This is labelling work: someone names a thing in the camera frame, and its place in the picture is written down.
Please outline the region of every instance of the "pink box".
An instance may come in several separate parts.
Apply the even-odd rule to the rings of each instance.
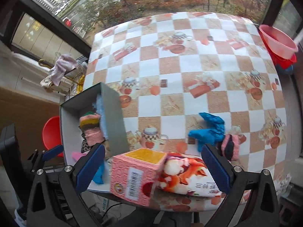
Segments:
[[[164,152],[139,148],[114,156],[111,193],[138,205],[149,206],[166,155]]]

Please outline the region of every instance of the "barcode label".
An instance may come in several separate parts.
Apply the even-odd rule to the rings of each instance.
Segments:
[[[130,167],[127,176],[127,188],[125,197],[137,201],[139,199],[139,191],[141,186],[143,171]]]

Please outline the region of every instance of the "bolt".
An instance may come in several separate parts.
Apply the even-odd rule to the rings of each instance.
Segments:
[[[264,170],[263,170],[263,173],[264,173],[266,176],[268,176],[268,175],[270,174],[269,170],[267,170],[267,169],[264,169]]]
[[[234,171],[239,173],[240,171],[242,171],[242,168],[240,166],[235,166]]]
[[[66,167],[64,168],[64,170],[65,170],[66,172],[70,172],[72,169],[73,169],[72,166],[66,166]]]
[[[37,170],[37,174],[38,174],[38,175],[41,175],[42,173],[43,173],[43,169]]]

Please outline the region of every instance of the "storage box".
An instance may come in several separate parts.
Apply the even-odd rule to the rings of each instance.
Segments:
[[[147,148],[113,157],[110,191],[138,205],[149,206],[166,153]]]
[[[83,139],[79,129],[79,119],[85,113],[93,111],[92,103],[96,101],[98,94],[101,94],[103,99],[107,136],[112,155],[129,151],[119,94],[100,82],[60,105],[61,142],[64,146],[64,159],[67,165],[73,166],[76,163],[72,158],[72,152],[81,152]],[[91,182],[88,190],[109,192],[107,163],[105,163],[102,179],[104,184],[98,185]]]

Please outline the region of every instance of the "yellow sticker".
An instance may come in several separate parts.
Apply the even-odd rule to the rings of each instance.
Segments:
[[[125,154],[125,156],[131,157],[134,159],[138,159],[138,160],[142,160],[145,162],[149,162],[152,164],[157,164],[164,155],[165,155],[165,153],[153,151],[153,150],[146,149],[146,148],[139,148],[135,151],[131,151],[131,152]]]

